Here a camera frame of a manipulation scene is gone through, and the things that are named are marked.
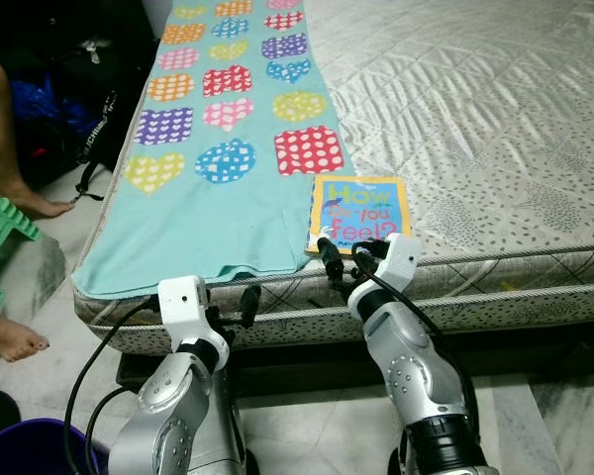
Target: turquoise blanket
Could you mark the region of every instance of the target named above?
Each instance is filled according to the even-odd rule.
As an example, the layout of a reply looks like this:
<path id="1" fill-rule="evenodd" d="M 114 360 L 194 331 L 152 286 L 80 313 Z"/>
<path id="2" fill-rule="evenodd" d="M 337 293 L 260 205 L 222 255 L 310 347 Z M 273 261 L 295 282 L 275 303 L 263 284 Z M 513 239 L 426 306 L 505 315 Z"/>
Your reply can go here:
<path id="1" fill-rule="evenodd" d="M 175 1 L 124 166 L 82 294 L 299 270 L 313 173 L 353 174 L 303 4 Z"/>

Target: purple bucket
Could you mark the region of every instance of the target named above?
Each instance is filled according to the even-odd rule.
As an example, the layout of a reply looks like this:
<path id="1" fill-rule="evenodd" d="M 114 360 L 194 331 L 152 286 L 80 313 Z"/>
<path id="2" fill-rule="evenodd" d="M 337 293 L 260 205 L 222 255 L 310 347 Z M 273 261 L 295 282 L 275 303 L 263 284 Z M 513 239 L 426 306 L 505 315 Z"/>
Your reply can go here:
<path id="1" fill-rule="evenodd" d="M 72 475 L 63 451 L 63 421 L 33 419 L 0 430 L 0 474 Z M 85 437 L 75 427 L 70 428 L 70 442 L 75 462 L 82 473 Z M 93 466 L 105 473 L 108 453 L 93 449 Z"/>

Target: children's book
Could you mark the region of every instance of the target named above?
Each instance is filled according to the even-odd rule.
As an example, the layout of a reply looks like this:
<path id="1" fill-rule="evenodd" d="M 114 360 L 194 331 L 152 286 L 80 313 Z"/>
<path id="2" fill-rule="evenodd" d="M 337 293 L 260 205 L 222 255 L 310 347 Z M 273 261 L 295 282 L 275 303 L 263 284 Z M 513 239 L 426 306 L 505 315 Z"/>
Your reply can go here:
<path id="1" fill-rule="evenodd" d="M 398 177 L 316 175 L 306 250 L 326 237 L 343 254 L 355 242 L 412 232 L 405 183 Z"/>

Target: heart pattern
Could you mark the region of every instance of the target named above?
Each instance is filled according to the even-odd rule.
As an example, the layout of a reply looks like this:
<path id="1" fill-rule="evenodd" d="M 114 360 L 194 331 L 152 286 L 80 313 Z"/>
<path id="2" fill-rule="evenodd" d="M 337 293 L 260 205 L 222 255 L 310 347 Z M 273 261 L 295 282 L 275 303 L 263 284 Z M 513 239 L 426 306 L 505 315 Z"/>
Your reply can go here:
<path id="1" fill-rule="evenodd" d="M 207 31 L 207 25 L 204 23 L 194 23 L 193 25 L 167 25 L 162 34 L 162 43 L 164 45 L 180 45 L 182 43 L 198 42 Z"/>
<path id="2" fill-rule="evenodd" d="M 250 0 L 233 0 L 216 5 L 217 17 L 237 17 L 251 11 Z"/>
<path id="3" fill-rule="evenodd" d="M 321 94 L 295 91 L 280 94 L 273 99 L 273 114 L 288 122 L 300 122 L 320 116 L 326 110 L 326 100 Z"/>
<path id="4" fill-rule="evenodd" d="M 183 47 L 174 51 L 164 52 L 156 58 L 156 64 L 169 71 L 191 67 L 200 59 L 200 51 L 193 47 Z"/>
<path id="5" fill-rule="evenodd" d="M 253 112 L 250 99 L 242 98 L 232 102 L 219 102 L 205 108 L 203 121 L 208 126 L 217 126 L 230 132 L 234 125 Z"/>
<path id="6" fill-rule="evenodd" d="M 248 41 L 232 43 L 230 45 L 215 45 L 209 48 L 209 55 L 222 61 L 233 61 L 242 56 L 248 49 Z"/>
<path id="7" fill-rule="evenodd" d="M 300 3 L 301 0 L 266 0 L 266 7 L 272 10 L 285 10 L 287 8 L 293 8 Z"/>
<path id="8" fill-rule="evenodd" d="M 190 107 L 169 111 L 144 109 L 133 142 L 159 145 L 186 141 L 191 135 L 193 120 L 194 110 Z"/>
<path id="9" fill-rule="evenodd" d="M 306 35 L 303 33 L 281 38 L 269 38 L 261 42 L 261 53 L 268 59 L 303 54 L 306 49 Z"/>
<path id="10" fill-rule="evenodd" d="M 228 69 L 209 69 L 202 80 L 203 96 L 219 96 L 223 92 L 245 92 L 251 89 L 250 71 L 233 65 Z"/>
<path id="11" fill-rule="evenodd" d="M 218 38 L 235 38 L 240 33 L 248 31 L 247 20 L 236 20 L 233 18 L 226 18 L 218 25 L 216 25 L 211 33 Z"/>
<path id="12" fill-rule="evenodd" d="M 175 101 L 194 89 L 194 78 L 189 74 L 173 74 L 153 79 L 148 83 L 148 95 L 158 102 Z"/>
<path id="13" fill-rule="evenodd" d="M 290 30 L 299 22 L 304 19 L 304 14 L 301 12 L 290 12 L 286 15 L 272 15 L 266 17 L 264 20 L 264 24 L 268 28 L 272 28 L 273 30 L 277 30 L 278 32 L 285 32 L 286 30 Z"/>
<path id="14" fill-rule="evenodd" d="M 255 150 L 240 139 L 212 146 L 196 160 L 196 173 L 209 183 L 237 181 L 255 166 Z"/>
<path id="15" fill-rule="evenodd" d="M 287 131 L 275 136 L 277 169 L 281 175 L 326 173 L 344 166 L 337 134 L 325 126 Z"/>
<path id="16" fill-rule="evenodd" d="M 176 7 L 174 14 L 178 18 L 184 18 L 185 20 L 193 20 L 196 17 L 204 15 L 209 9 L 207 7 Z"/>
<path id="17" fill-rule="evenodd" d="M 185 158 L 180 153 L 168 153 L 158 160 L 150 156 L 133 156 L 128 161 L 125 176 L 132 186 L 149 196 L 177 177 L 184 168 Z"/>
<path id="18" fill-rule="evenodd" d="M 312 64 L 309 59 L 289 62 L 288 64 L 280 64 L 278 62 L 270 61 L 266 67 L 266 75 L 273 79 L 279 79 L 280 81 L 294 84 L 301 76 L 308 74 L 311 68 Z"/>

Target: bare foot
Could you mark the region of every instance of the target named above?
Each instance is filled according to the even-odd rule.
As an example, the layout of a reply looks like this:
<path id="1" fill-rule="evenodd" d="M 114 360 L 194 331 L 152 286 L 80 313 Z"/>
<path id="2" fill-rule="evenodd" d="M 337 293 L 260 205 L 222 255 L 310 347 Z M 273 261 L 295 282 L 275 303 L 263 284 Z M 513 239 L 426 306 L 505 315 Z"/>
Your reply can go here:
<path id="1" fill-rule="evenodd" d="M 0 356 L 13 362 L 49 347 L 49 341 L 33 330 L 0 315 Z"/>
<path id="2" fill-rule="evenodd" d="M 8 198 L 30 218 L 54 218 L 74 208 L 72 203 L 47 201 L 28 186 L 0 190 L 0 196 Z"/>

